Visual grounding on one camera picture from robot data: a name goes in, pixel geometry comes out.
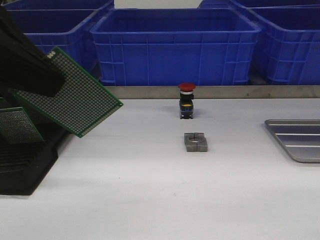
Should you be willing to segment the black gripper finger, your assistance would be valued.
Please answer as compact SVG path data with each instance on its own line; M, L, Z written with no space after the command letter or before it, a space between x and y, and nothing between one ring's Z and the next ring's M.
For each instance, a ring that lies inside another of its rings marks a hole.
M54 97L65 77L0 7L0 87Z

